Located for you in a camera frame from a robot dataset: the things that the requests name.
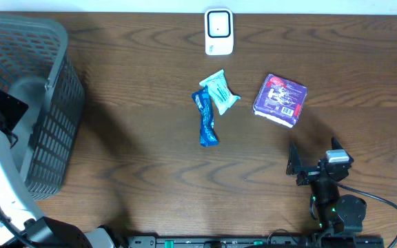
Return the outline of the purple snack pack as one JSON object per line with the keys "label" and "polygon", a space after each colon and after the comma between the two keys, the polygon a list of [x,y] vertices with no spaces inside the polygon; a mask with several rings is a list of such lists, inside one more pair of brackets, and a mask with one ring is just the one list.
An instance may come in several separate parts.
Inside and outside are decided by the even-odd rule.
{"label": "purple snack pack", "polygon": [[307,88],[299,83],[268,74],[252,111],[270,121],[293,128],[303,109]]}

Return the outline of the teal snack packet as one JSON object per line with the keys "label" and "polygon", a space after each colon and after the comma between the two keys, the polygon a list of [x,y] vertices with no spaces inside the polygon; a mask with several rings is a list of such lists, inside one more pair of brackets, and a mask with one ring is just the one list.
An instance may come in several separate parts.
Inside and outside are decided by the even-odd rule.
{"label": "teal snack packet", "polygon": [[219,70],[203,79],[199,85],[208,89],[220,115],[224,115],[241,98],[239,95],[233,94],[229,89],[224,70]]}

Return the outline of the blue snack wrapper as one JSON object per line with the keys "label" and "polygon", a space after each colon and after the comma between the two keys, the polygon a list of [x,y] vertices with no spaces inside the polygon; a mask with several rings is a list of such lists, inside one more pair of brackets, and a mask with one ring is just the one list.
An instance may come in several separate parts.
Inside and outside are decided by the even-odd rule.
{"label": "blue snack wrapper", "polygon": [[218,145],[219,141],[214,131],[212,100],[208,92],[208,88],[204,87],[203,89],[193,93],[192,100],[196,104],[201,115],[200,144],[203,147]]}

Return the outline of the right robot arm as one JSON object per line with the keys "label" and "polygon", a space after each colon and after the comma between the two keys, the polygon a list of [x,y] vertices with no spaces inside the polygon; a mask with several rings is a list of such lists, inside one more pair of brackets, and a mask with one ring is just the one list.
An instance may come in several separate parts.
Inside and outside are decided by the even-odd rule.
{"label": "right robot arm", "polygon": [[289,146],[286,174],[296,177],[298,186],[309,185],[312,196],[309,204],[312,218],[320,231],[312,234],[315,247],[358,247],[356,236],[363,230],[367,203],[351,194],[341,195],[338,183],[349,176],[354,159],[333,138],[332,148],[316,165],[305,166],[295,144]]}

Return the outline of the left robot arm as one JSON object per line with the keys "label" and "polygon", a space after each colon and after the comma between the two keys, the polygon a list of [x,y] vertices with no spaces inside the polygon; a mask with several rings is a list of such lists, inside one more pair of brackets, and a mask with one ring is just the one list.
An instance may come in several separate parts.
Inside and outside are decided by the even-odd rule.
{"label": "left robot arm", "polygon": [[47,80],[26,76],[8,92],[0,90],[0,247],[120,247],[112,230],[101,225],[84,233],[48,218],[27,190],[16,165],[27,150],[26,135],[45,101]]}

